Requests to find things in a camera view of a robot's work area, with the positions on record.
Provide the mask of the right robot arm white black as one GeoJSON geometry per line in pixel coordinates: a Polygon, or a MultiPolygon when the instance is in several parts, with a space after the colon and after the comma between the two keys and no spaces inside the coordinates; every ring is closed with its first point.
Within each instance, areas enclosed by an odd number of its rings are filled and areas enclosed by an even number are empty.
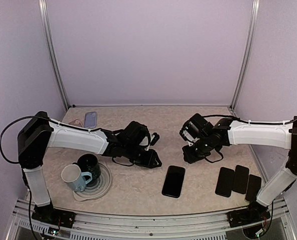
{"type": "Polygon", "coordinates": [[[285,165],[261,187],[244,211],[244,218],[255,222],[282,192],[297,180],[297,116],[280,122],[244,121],[221,115],[216,124],[198,113],[187,120],[179,131],[188,144],[182,148],[184,161],[192,164],[206,160],[212,151],[223,146],[259,145],[288,150],[285,165]]]}

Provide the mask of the lavender phone case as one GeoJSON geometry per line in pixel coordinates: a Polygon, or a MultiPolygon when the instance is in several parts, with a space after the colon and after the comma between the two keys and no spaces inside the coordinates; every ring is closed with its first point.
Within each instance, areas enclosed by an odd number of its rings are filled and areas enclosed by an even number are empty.
{"type": "Polygon", "coordinates": [[[94,129],[97,126],[97,112],[87,112],[84,116],[84,127],[94,129]]]}

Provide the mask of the white-edged black smartphone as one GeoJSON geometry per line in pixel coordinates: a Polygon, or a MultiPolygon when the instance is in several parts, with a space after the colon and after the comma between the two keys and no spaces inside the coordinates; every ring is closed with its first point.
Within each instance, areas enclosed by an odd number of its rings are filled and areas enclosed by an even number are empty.
{"type": "Polygon", "coordinates": [[[167,169],[165,180],[162,187],[162,195],[179,198],[182,191],[186,170],[184,167],[170,165],[167,169]]]}

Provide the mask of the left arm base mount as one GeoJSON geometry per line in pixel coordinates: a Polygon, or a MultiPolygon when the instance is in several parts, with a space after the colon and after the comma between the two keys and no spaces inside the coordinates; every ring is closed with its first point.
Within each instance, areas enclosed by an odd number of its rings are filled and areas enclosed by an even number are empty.
{"type": "Polygon", "coordinates": [[[34,220],[46,224],[71,229],[75,221],[76,213],[54,208],[52,204],[49,204],[45,206],[35,206],[31,217],[34,220]]]}

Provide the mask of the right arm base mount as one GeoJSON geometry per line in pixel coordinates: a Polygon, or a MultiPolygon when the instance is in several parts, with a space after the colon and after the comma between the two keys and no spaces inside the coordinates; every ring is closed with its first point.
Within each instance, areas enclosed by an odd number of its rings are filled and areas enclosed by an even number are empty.
{"type": "Polygon", "coordinates": [[[229,211],[226,215],[231,228],[257,223],[271,217],[268,207],[255,200],[251,201],[247,208],[229,211]]]}

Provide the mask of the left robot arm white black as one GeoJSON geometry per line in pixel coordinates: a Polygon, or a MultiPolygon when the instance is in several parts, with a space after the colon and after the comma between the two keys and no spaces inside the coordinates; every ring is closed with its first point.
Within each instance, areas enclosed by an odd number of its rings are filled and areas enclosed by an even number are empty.
{"type": "Polygon", "coordinates": [[[158,153],[152,149],[159,135],[150,133],[147,126],[137,121],[111,131],[58,122],[45,111],[28,119],[17,136],[18,162],[39,215],[49,223],[55,222],[59,212],[53,207],[42,168],[48,148],[81,150],[113,159],[124,157],[136,166],[149,169],[162,166],[158,153]]]}

